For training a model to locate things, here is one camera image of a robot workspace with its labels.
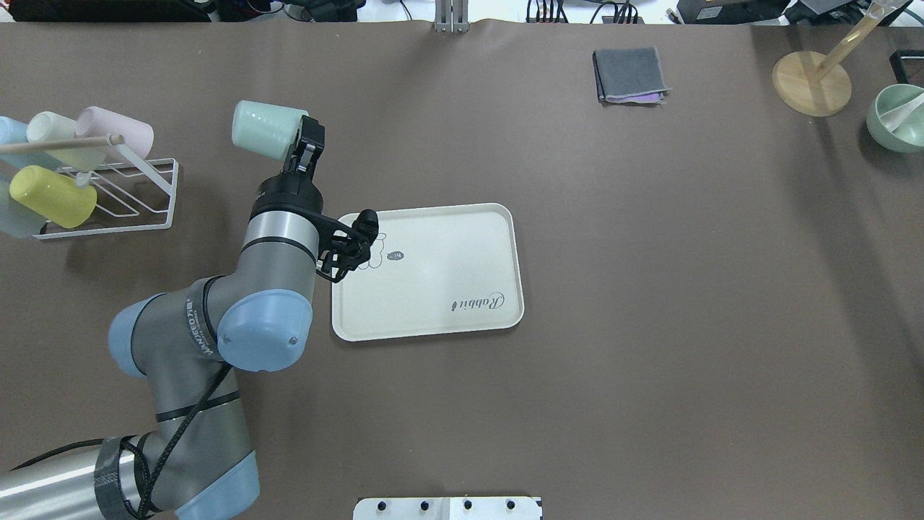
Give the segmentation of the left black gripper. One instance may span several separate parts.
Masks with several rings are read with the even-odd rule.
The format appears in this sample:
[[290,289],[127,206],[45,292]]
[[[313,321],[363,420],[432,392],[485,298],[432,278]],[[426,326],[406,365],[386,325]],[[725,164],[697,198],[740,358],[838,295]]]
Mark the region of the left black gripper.
[[291,212],[303,217],[321,214],[323,195],[313,180],[324,148],[326,128],[311,116],[300,116],[283,168],[261,182],[251,217],[270,211]]

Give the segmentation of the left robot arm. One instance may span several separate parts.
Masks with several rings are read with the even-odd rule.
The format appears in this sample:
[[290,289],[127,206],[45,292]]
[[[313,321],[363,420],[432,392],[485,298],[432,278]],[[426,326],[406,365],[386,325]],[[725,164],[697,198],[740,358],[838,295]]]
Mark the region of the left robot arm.
[[349,228],[323,213],[314,184],[326,130],[304,110],[262,116],[238,103],[237,147],[281,162],[261,182],[235,271],[154,294],[112,321],[108,346],[147,381],[156,428],[73,442],[2,476],[4,519],[231,519],[258,499],[235,370],[277,372],[300,359],[315,280],[337,283],[366,262],[372,210]]

